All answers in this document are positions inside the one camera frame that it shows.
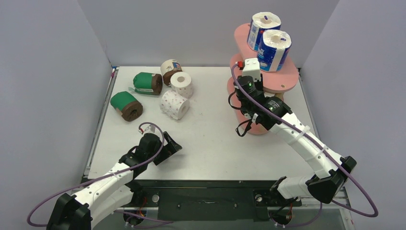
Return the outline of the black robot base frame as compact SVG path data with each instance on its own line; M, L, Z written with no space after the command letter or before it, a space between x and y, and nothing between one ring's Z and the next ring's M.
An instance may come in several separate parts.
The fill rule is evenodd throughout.
M125 219L141 227L151 219L171 222L242 222L289 220L288 209L301 206L298 198L276 193L274 181L135 180L130 202L122 207Z

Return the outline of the floral white paper roll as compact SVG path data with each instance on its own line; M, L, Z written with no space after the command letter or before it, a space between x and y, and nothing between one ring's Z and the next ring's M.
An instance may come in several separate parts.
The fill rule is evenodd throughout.
M180 120L190 107L190 101L173 90L166 91L159 103L163 113L173 119Z

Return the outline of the blue paper roll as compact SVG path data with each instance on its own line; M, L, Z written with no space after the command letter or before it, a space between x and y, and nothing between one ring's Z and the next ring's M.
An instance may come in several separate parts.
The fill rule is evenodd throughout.
M262 35L266 30L279 30L281 20L279 16L271 12L259 12L251 17L247 36L248 46L257 51Z

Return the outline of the pink three-tier shelf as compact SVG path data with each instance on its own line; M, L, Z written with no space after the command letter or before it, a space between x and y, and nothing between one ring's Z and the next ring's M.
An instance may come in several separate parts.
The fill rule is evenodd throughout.
M233 55L230 59L230 69L239 61L244 61L247 58L256 58L256 51L249 48L247 44L247 36L249 33L250 24L245 23L240 25L234 31L234 39L239 49L239 53ZM264 72L261 70L263 75L263 87L264 91L269 93L283 94L291 89L298 83L299 72L293 63L292 59L287 56L284 65L280 71L277 72ZM233 78L227 82L227 92L231 94L234 91ZM235 95L231 98L232 105L241 106L240 101ZM237 116L238 123L242 123L246 118L241 114L241 112L234 110ZM261 125L251 125L251 130L248 131L252 135L263 135L268 131Z

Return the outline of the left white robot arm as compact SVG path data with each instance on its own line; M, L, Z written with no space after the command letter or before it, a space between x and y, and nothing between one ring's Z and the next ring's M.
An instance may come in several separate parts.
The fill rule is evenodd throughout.
M139 205L143 193L138 185L131 188L131 182L150 162L159 165L181 149L167 132L163 132L163 138L154 133L144 134L139 144L123 155L101 180L73 195L60 196L46 229L91 230L118 208Z

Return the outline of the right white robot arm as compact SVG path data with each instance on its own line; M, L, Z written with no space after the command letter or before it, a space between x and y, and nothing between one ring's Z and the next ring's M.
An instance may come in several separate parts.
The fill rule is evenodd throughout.
M312 168L313 174L281 177L271 188L271 201L277 205L288 199L312 196L329 204L357 165L351 156L343 157L329 149L297 118L291 108L276 96L268 97L258 90L251 76L238 76L233 83L240 111L252 123L279 136Z

